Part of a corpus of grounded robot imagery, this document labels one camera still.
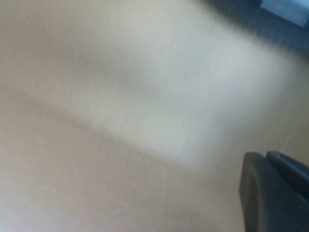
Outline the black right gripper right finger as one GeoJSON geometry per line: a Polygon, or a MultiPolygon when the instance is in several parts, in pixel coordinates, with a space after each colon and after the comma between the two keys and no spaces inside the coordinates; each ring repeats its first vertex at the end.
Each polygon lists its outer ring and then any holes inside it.
{"type": "Polygon", "coordinates": [[[308,166],[279,151],[268,151],[266,159],[298,195],[309,201],[308,166]]]}

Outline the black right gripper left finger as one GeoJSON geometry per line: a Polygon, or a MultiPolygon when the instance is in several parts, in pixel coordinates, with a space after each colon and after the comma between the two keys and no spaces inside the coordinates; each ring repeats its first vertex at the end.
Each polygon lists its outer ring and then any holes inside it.
{"type": "Polygon", "coordinates": [[[309,202],[280,177],[266,155],[245,153],[239,196],[247,232],[309,230],[309,202]]]}

